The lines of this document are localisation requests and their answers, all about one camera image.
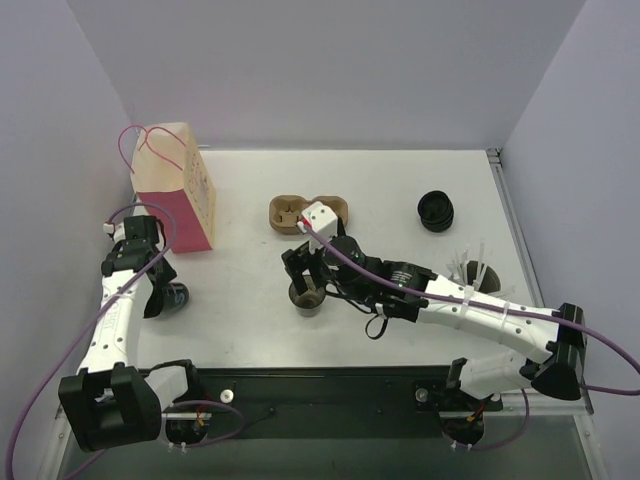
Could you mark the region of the black paper cup with lettering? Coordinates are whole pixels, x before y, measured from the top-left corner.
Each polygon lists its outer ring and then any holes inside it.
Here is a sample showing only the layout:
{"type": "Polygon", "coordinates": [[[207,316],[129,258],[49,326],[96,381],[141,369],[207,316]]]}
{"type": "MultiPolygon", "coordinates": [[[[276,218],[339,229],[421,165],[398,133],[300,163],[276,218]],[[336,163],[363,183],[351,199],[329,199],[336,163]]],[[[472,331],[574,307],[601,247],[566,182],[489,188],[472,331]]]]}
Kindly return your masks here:
{"type": "Polygon", "coordinates": [[[161,313],[173,313],[184,308],[190,300],[188,287],[180,282],[171,282],[161,289],[161,313]]]}

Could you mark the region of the dark cup with EAT print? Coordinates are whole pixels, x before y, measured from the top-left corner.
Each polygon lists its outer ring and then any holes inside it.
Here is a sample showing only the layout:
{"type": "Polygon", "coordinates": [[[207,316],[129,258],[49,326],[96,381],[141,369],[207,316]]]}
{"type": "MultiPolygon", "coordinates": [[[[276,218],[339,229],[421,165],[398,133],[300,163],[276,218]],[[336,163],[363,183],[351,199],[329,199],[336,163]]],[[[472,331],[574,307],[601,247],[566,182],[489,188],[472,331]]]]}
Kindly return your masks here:
{"type": "Polygon", "coordinates": [[[303,279],[307,289],[300,294],[297,292],[295,284],[291,283],[288,289],[289,300],[299,315],[312,317],[320,311],[321,305],[326,299],[326,290],[324,287],[316,286],[310,276],[304,276],[303,279]]]}

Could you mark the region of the stack of black cup lids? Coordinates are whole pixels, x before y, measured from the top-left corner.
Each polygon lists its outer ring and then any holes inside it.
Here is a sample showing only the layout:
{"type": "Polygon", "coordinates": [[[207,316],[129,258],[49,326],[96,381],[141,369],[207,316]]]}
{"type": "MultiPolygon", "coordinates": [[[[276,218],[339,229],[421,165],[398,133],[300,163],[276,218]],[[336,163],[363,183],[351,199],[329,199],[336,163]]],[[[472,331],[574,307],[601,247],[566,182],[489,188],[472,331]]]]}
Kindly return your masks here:
{"type": "Polygon", "coordinates": [[[445,192],[433,190],[420,198],[417,214],[424,228],[432,233],[442,233],[451,227],[455,211],[445,192]]]}

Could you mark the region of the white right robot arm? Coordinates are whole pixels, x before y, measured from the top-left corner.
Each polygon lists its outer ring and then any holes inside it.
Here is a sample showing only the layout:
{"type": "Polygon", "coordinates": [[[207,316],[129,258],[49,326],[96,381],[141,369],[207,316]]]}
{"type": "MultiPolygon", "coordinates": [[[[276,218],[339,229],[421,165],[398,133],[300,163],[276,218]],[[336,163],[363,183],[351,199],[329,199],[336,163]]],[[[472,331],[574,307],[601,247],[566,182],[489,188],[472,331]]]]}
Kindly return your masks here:
{"type": "Polygon", "coordinates": [[[331,284],[344,300],[385,319],[446,326],[505,347],[503,354],[452,363],[443,394],[454,407],[526,388],[565,401],[582,396],[585,341],[574,305],[548,310],[509,303],[427,268],[368,256],[347,235],[328,247],[304,243],[281,259],[298,294],[331,284]]]}

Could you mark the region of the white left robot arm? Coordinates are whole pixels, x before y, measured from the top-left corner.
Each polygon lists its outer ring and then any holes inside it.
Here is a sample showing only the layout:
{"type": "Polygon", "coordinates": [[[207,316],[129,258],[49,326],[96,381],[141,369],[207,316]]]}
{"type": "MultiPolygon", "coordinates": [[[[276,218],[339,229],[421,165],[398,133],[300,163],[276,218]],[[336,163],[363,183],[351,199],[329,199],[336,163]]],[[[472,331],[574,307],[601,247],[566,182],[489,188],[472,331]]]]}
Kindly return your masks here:
{"type": "Polygon", "coordinates": [[[190,360],[160,363],[148,373],[135,365],[142,323],[183,309],[190,293],[158,245],[164,226],[151,215],[110,225],[112,250],[101,264],[104,315],[73,376],[61,379],[58,396],[84,452],[155,440],[162,414],[174,404],[190,411],[204,388],[190,360]]]}

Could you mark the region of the brown cardboard cup carrier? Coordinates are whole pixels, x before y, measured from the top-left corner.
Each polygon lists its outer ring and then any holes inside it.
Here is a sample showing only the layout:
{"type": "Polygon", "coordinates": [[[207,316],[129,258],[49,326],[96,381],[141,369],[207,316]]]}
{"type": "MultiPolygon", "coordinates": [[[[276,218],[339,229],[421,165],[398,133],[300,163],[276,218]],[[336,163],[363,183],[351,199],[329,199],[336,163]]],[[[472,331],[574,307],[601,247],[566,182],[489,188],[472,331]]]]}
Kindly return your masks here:
{"type": "Polygon", "coordinates": [[[302,235],[303,231],[298,227],[302,211],[316,202],[321,202],[331,208],[341,219],[343,225],[348,223],[349,206],[347,201],[340,196],[320,195],[306,199],[299,195],[278,195],[269,204],[269,224],[278,233],[302,235]]]}

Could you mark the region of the pink and cream paper bag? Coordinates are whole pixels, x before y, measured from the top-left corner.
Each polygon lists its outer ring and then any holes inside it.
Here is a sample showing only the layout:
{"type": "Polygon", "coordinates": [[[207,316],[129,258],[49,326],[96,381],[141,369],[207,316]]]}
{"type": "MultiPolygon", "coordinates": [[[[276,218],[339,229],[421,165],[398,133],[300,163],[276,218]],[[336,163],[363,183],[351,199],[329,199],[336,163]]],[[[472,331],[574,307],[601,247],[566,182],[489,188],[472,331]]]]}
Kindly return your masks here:
{"type": "Polygon", "coordinates": [[[123,161],[137,198],[162,207],[152,209],[174,234],[175,254],[214,247],[216,190],[191,126],[186,122],[130,125],[122,133],[138,132],[131,156],[123,161]]]}

